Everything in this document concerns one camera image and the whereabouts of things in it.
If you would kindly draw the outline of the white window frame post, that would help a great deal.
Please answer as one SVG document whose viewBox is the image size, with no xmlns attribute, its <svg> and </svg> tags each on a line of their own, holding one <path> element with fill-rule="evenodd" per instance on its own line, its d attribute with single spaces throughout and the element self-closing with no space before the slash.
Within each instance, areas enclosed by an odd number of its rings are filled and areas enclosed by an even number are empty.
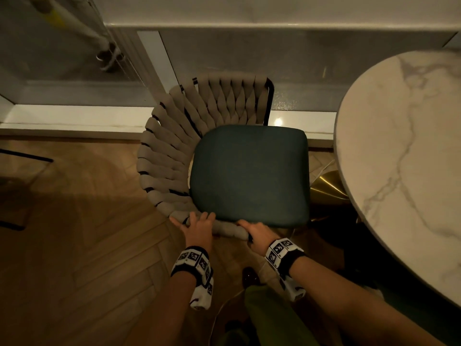
<svg viewBox="0 0 461 346">
<path fill-rule="evenodd" d="M 147 88 L 155 103 L 179 85 L 159 30 L 115 26 L 107 30 L 129 60 L 134 76 Z"/>
</svg>

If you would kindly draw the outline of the black white marker wristband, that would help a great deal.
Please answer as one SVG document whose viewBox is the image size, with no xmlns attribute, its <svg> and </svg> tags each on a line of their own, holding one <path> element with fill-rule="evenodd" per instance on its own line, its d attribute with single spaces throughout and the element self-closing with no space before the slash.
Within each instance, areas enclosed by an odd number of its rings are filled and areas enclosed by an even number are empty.
<svg viewBox="0 0 461 346">
<path fill-rule="evenodd" d="M 215 286 L 214 271 L 208 252 L 199 246 L 187 247 L 174 263 L 170 276 L 178 272 L 191 273 L 196 279 L 190 307 L 195 310 L 208 310 L 211 307 Z"/>
<path fill-rule="evenodd" d="M 300 257 L 306 257 L 303 249 L 288 238 L 274 240 L 265 254 L 265 259 L 278 275 L 279 284 L 290 302 L 295 302 L 306 294 L 305 289 L 289 274 L 290 268 Z"/>
</svg>

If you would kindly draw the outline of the person's left hand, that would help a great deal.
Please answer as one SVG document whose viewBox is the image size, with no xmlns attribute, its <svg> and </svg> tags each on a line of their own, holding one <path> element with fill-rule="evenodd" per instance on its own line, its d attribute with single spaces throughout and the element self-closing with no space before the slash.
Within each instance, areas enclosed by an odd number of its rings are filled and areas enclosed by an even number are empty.
<svg viewBox="0 0 461 346">
<path fill-rule="evenodd" d="M 186 247 L 198 246 L 204 249 L 208 254 L 212 251 L 212 227 L 216 219 L 216 214 L 208 214 L 207 221 L 204 225 L 199 225 L 199 217 L 195 212 L 189 214 L 189 226 L 185 225 Z"/>
</svg>

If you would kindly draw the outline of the person's right forearm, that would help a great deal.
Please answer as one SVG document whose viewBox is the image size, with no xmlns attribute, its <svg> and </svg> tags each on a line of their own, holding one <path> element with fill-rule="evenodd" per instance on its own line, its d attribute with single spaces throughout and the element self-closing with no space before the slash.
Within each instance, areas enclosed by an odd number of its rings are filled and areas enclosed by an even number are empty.
<svg viewBox="0 0 461 346">
<path fill-rule="evenodd" d="M 289 274 L 358 345 L 445 346 L 382 299 L 306 256 L 294 261 Z"/>
</svg>

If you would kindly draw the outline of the person's left forearm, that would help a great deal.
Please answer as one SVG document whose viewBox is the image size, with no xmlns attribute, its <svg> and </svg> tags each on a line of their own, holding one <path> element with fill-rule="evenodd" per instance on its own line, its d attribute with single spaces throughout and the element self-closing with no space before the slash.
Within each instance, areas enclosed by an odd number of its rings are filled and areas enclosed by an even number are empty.
<svg viewBox="0 0 461 346">
<path fill-rule="evenodd" d="M 174 274 L 142 312 L 123 346 L 174 346 L 195 285 L 196 278 L 191 273 Z"/>
</svg>

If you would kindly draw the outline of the person's green trouser leg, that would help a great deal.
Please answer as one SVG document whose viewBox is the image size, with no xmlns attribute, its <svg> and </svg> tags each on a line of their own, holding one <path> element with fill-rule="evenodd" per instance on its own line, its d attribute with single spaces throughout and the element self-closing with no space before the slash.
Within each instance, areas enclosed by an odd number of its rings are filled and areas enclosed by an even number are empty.
<svg viewBox="0 0 461 346">
<path fill-rule="evenodd" d="M 247 323 L 225 331 L 217 346 L 320 346 L 291 305 L 268 285 L 245 289 Z"/>
</svg>

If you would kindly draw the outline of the person's right hand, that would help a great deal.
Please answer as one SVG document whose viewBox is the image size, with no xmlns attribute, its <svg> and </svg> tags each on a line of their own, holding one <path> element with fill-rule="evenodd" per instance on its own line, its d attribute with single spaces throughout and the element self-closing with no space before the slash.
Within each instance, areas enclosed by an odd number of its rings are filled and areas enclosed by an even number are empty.
<svg viewBox="0 0 461 346">
<path fill-rule="evenodd" d="M 248 242 L 249 248 L 256 254 L 265 257 L 269 246 L 280 236 L 265 224 L 258 222 L 255 225 L 254 242 Z"/>
</svg>

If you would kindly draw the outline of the grey woven chair green seat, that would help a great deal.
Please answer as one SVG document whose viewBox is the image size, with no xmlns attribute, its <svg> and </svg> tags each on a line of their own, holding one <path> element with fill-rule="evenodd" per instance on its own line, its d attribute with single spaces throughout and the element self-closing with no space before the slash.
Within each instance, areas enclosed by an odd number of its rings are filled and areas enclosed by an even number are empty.
<svg viewBox="0 0 461 346">
<path fill-rule="evenodd" d="M 308 139 L 269 126 L 273 94 L 266 76 L 215 72 L 155 97 L 136 168 L 161 214 L 188 224 L 190 212 L 213 212 L 214 234 L 244 241 L 239 220 L 283 229 L 309 222 Z"/>
</svg>

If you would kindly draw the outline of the white window sill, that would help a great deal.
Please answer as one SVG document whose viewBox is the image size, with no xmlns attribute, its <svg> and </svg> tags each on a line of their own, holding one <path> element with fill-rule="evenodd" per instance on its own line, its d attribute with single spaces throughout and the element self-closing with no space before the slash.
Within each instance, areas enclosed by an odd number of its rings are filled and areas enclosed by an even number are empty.
<svg viewBox="0 0 461 346">
<path fill-rule="evenodd" d="M 139 140 L 152 107 L 14 105 L 0 117 L 0 136 Z M 297 128 L 313 148 L 332 148 L 336 112 L 271 110 L 269 126 Z"/>
</svg>

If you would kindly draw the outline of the person's dark shoe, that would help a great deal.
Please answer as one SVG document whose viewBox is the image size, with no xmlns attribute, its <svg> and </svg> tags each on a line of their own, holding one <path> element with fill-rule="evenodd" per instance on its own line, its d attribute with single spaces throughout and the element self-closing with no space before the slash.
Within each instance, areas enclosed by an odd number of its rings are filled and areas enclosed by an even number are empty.
<svg viewBox="0 0 461 346">
<path fill-rule="evenodd" d="M 242 286 L 244 290 L 251 286 L 261 286 L 261 280 L 252 267 L 245 267 L 242 270 Z"/>
</svg>

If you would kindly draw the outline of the gold metal table base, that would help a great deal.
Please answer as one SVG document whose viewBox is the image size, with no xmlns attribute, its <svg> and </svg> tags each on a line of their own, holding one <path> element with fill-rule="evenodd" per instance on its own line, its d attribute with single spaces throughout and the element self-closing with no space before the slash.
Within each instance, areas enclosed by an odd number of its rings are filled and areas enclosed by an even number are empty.
<svg viewBox="0 0 461 346">
<path fill-rule="evenodd" d="M 311 221 L 324 220 L 352 207 L 338 170 L 318 176 L 311 184 Z"/>
</svg>

